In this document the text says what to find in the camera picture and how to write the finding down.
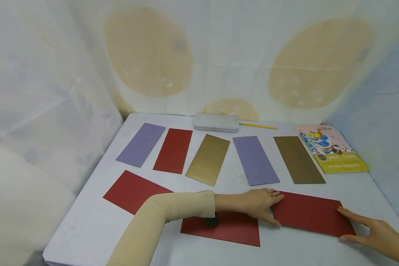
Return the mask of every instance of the white table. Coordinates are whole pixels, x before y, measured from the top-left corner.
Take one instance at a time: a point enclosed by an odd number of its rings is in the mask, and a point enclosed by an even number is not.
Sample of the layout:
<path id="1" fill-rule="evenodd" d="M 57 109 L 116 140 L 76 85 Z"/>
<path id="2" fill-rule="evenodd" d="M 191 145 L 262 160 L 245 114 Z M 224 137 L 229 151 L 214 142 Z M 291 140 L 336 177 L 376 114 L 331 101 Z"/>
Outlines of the white table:
<path id="1" fill-rule="evenodd" d="M 399 232 L 398 216 L 368 173 L 324 175 L 321 171 L 326 184 L 293 183 L 273 140 L 274 136 L 295 136 L 293 125 L 263 122 L 263 125 L 277 126 L 278 130 L 241 126 L 238 133 L 208 132 L 194 130 L 193 119 L 173 115 L 131 114 L 51 238 L 43 252 L 46 262 L 50 265 L 74 266 L 104 266 L 107 263 L 133 217 L 102 198 L 124 170 L 174 192 L 214 190 L 216 193 L 240 193 L 252 188 L 273 187 L 276 190 L 340 200 L 344 207 L 354 212 L 386 220 Z M 117 162 L 115 158 L 143 123 L 165 126 L 166 131 L 141 168 Z M 169 128 L 194 131 L 183 174 L 152 170 Z M 185 176 L 205 134 L 231 141 L 214 188 Z M 232 138 L 255 135 L 281 180 L 278 184 L 250 187 L 247 183 Z M 186 235 L 180 233 L 181 223 L 175 221 L 165 226 L 151 265 L 397 265 L 370 249 L 339 243 L 335 237 L 290 228 L 278 230 L 262 221 L 259 221 L 261 247 Z M 357 224 L 354 224 L 354 228 L 359 234 L 367 232 L 365 227 Z"/>

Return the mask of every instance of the book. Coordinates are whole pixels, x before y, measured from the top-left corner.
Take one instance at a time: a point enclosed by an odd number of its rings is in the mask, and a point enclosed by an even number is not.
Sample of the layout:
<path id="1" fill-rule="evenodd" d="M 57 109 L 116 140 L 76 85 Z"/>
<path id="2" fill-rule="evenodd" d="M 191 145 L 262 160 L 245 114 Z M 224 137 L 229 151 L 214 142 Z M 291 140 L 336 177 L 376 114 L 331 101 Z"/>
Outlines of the book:
<path id="1" fill-rule="evenodd" d="M 295 129 L 324 173 L 369 171 L 368 166 L 347 144 L 337 129 L 329 125 L 295 126 Z"/>

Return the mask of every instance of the fabric backdrop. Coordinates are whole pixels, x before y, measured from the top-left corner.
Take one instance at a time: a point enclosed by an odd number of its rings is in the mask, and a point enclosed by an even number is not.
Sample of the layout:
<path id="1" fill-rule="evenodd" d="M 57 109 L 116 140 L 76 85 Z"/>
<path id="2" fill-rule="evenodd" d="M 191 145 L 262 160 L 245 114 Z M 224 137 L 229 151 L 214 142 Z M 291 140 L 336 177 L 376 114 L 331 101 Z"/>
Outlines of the fabric backdrop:
<path id="1" fill-rule="evenodd" d="M 130 112 L 320 123 L 399 0 L 0 0 L 0 265 L 42 250 Z"/>
<path id="2" fill-rule="evenodd" d="M 399 215 L 399 44 L 326 122 L 359 151 Z"/>

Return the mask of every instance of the yellow pencil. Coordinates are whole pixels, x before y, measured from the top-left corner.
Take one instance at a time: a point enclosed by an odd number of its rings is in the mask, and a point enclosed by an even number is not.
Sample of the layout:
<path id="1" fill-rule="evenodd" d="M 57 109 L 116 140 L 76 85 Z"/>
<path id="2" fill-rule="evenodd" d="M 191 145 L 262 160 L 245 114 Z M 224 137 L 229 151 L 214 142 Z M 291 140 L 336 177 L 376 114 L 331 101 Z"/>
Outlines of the yellow pencil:
<path id="1" fill-rule="evenodd" d="M 239 123 L 239 125 L 243 125 L 243 126 L 256 126 L 256 127 L 262 127 L 262 128 L 265 128 L 265 129 L 278 129 L 277 127 L 273 127 L 273 126 L 261 126 L 261 125 L 246 124 L 246 123 Z"/>

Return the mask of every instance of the red paper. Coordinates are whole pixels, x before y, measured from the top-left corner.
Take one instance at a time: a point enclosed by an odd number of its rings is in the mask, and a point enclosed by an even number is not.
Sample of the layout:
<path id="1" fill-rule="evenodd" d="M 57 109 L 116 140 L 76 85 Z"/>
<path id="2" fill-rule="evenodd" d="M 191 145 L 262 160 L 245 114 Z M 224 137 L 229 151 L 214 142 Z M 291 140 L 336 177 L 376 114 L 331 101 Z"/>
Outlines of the red paper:
<path id="1" fill-rule="evenodd" d="M 129 213 L 136 214 L 150 196 L 171 192 L 138 175 L 124 171 L 103 198 Z"/>
<path id="2" fill-rule="evenodd" d="M 341 202 L 280 191 L 284 198 L 272 206 L 273 217 L 283 226 L 326 235 L 356 235 L 348 218 L 337 212 Z"/>
<path id="3" fill-rule="evenodd" d="M 181 174 L 191 142 L 191 130 L 169 129 L 154 170 Z"/>
<path id="4" fill-rule="evenodd" d="M 207 225 L 205 218 L 191 217 L 183 219 L 180 232 L 205 238 L 260 246 L 257 219 L 239 212 L 220 212 L 217 214 L 217 218 L 219 219 L 219 225 L 214 228 Z"/>

